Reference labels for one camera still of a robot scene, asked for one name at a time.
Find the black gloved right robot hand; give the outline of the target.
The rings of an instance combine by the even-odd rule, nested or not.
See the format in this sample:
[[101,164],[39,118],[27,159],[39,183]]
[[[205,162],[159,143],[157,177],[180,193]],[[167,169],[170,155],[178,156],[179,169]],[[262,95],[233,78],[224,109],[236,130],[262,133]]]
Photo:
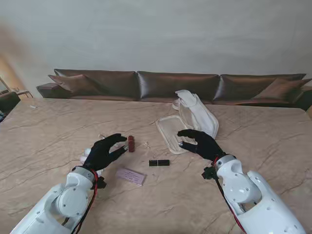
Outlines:
[[184,150],[200,155],[204,159],[215,161],[216,159],[222,158],[226,155],[226,153],[219,147],[215,139],[205,132],[185,129],[179,131],[177,136],[194,139],[197,145],[182,141],[179,143],[179,146]]

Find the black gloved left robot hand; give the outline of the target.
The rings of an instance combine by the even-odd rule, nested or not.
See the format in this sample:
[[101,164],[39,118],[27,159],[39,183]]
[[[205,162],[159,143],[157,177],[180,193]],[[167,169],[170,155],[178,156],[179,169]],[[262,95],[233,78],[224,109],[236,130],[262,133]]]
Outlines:
[[121,134],[113,134],[105,139],[99,140],[94,143],[91,151],[82,165],[83,168],[87,170],[99,171],[107,166],[109,166],[112,162],[116,161],[123,153],[126,152],[124,146],[118,148],[113,152],[109,152],[110,149],[119,142],[125,142],[127,140],[126,137]]

